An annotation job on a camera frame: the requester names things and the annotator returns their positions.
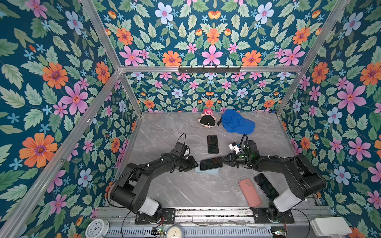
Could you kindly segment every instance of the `blue cap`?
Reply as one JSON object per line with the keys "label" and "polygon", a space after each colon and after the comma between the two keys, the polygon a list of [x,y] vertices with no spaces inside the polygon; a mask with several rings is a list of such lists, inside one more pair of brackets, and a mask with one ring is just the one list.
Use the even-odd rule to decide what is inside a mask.
{"label": "blue cap", "polygon": [[222,125],[230,133],[251,134],[255,129],[255,123],[243,118],[235,110],[226,110],[222,115]]}

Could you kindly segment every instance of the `white clock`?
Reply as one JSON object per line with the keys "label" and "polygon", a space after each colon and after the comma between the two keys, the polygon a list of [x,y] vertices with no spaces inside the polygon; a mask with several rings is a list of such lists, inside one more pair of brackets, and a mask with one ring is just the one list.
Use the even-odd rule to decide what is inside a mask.
{"label": "white clock", "polygon": [[110,224],[104,219],[93,220],[86,228],[86,238],[103,238],[109,231]]}

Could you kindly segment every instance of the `plush toy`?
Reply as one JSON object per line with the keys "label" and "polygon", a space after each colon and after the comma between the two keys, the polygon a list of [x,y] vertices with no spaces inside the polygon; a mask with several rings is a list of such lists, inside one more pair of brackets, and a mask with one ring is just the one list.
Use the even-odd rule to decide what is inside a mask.
{"label": "plush toy", "polygon": [[204,113],[201,113],[201,118],[198,119],[198,121],[201,123],[201,125],[211,128],[214,127],[216,124],[216,118],[214,117],[214,113],[212,109],[207,108],[204,110]]}

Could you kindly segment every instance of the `black mounting plate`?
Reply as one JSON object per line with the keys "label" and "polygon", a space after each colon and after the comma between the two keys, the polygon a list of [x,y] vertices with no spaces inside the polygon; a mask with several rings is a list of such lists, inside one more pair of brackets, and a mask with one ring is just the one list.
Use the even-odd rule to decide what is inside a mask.
{"label": "black mounting plate", "polygon": [[[174,208],[163,208],[162,209],[162,217],[164,217],[163,224],[174,224],[174,219],[176,217],[176,209],[174,209]],[[161,223],[161,221],[159,221],[157,224],[151,224],[146,219],[146,215],[144,213],[143,214],[139,214],[138,213],[136,215],[136,219],[135,219],[135,224],[136,225],[149,225],[149,224],[151,224],[151,225],[158,225],[160,223]]]}

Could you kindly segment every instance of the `black smartphone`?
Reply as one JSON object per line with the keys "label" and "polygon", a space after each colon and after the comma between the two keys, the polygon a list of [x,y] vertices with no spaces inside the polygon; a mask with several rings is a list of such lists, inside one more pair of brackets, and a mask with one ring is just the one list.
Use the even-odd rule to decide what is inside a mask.
{"label": "black smartphone", "polygon": [[218,150],[217,136],[216,135],[208,136],[207,139],[208,139],[208,153],[218,154],[219,150]]}
{"label": "black smartphone", "polygon": [[217,157],[213,159],[201,160],[200,161],[200,170],[216,169],[221,168],[223,163],[221,161],[222,157]]}
{"label": "black smartphone", "polygon": [[266,176],[262,173],[254,177],[254,180],[260,186],[264,194],[266,194],[267,198],[272,201],[279,196],[279,193],[272,186],[270,181],[266,178]]}

